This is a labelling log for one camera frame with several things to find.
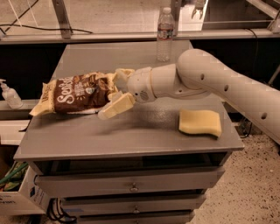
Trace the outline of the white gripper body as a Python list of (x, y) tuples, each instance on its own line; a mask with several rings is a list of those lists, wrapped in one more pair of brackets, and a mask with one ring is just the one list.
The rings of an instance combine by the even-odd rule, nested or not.
[(153, 102), (151, 67), (137, 69), (128, 79), (127, 88), (139, 103)]

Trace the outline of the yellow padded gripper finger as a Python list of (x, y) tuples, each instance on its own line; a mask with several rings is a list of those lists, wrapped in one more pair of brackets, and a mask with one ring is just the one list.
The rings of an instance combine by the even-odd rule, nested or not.
[(98, 117), (102, 120), (110, 119), (131, 109), (135, 102), (136, 100), (131, 93), (118, 92), (114, 94), (111, 101), (98, 112)]
[(134, 69), (124, 69), (124, 68), (118, 68), (115, 70), (115, 78), (114, 82), (123, 82), (127, 83), (129, 77), (135, 72)]

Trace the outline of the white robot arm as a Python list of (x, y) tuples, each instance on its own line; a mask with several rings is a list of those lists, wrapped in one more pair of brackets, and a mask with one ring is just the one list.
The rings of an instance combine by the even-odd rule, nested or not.
[(114, 94), (98, 113), (107, 120), (159, 97), (199, 99), (213, 93), (280, 143), (280, 91), (237, 73), (200, 49), (183, 52), (175, 64), (146, 67), (126, 75), (116, 72), (127, 92)]

